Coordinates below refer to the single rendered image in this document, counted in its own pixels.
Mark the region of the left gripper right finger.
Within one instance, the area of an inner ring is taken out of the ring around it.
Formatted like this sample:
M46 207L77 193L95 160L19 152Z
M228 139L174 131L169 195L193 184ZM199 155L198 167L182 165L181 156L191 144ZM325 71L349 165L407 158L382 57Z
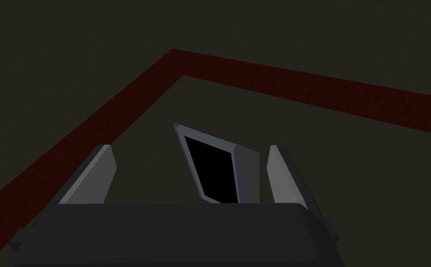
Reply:
M316 201L283 146L270 146L266 170L275 203L298 203L314 216L321 216Z

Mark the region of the grey framed black screen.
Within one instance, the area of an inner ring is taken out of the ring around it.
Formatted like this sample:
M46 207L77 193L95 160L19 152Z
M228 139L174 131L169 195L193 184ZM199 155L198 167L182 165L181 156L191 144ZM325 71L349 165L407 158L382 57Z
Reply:
M260 154L174 124L200 197L210 203L259 203Z

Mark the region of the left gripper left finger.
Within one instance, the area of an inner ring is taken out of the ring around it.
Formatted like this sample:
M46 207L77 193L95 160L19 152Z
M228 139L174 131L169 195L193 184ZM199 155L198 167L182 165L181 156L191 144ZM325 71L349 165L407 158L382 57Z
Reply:
M104 203L116 169L111 145L102 145L84 165L84 170L66 190L59 204Z

